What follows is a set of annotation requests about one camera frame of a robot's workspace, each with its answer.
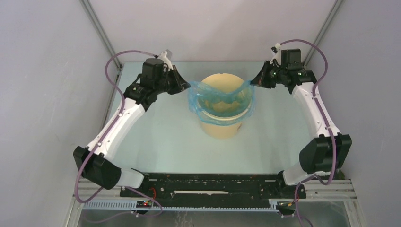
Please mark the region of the blue plastic trash bag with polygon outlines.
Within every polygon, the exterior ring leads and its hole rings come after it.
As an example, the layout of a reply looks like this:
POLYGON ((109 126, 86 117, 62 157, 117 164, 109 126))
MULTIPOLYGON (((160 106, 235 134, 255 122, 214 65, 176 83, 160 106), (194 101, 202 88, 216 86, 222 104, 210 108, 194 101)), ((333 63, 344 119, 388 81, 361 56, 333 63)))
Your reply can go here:
POLYGON ((250 81, 241 82, 232 91, 192 81, 188 89, 189 110, 203 123, 229 126, 252 116, 255 110, 255 89, 250 81))

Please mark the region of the yellow printed trash bin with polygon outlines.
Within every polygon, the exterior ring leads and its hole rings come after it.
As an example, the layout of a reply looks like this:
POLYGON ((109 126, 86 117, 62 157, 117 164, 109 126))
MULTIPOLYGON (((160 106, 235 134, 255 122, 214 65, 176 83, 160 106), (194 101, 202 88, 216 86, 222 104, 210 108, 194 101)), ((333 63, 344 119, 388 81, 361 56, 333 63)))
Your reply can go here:
POLYGON ((236 75, 217 73, 194 84, 189 103, 208 135, 227 139, 235 136, 252 115, 254 88, 236 75))

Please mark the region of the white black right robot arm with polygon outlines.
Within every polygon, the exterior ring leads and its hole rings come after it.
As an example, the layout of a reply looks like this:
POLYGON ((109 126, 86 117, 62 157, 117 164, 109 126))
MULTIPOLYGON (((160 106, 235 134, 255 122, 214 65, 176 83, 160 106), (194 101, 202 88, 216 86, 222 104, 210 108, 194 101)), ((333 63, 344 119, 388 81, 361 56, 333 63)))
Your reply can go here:
POLYGON ((294 185, 312 177, 328 176, 330 183, 335 171, 342 167, 352 140, 340 132, 329 116, 318 90, 318 80, 301 62, 300 49, 282 50, 275 46, 272 53, 272 59, 264 62, 251 85, 275 88, 281 84, 286 87, 300 105, 311 136, 311 141, 299 153, 299 161, 284 170, 281 173, 283 180, 275 184, 276 194, 286 198, 293 193, 294 185))

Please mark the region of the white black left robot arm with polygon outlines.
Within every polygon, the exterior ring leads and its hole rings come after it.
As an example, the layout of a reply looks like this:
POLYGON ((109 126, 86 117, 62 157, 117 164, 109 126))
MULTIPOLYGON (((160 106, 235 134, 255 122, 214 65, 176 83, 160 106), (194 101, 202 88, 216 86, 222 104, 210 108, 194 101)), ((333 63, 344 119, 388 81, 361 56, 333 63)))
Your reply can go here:
POLYGON ((115 186, 131 187, 138 197, 149 192, 144 174, 122 169, 113 163, 118 148, 134 123, 157 100, 158 95, 174 95, 190 87, 167 57, 149 58, 142 65, 139 81, 130 84, 122 94, 116 112, 101 132, 86 146, 77 147, 74 160, 79 178, 85 178, 110 190, 115 186))

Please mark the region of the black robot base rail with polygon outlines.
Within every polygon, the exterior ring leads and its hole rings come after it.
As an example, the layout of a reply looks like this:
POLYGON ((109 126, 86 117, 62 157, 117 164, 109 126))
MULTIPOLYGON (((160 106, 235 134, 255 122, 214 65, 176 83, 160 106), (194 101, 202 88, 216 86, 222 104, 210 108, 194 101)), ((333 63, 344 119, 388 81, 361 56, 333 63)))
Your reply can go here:
POLYGON ((304 186, 285 184, 279 174, 146 174, 138 191, 164 208, 273 209, 305 199, 304 186))

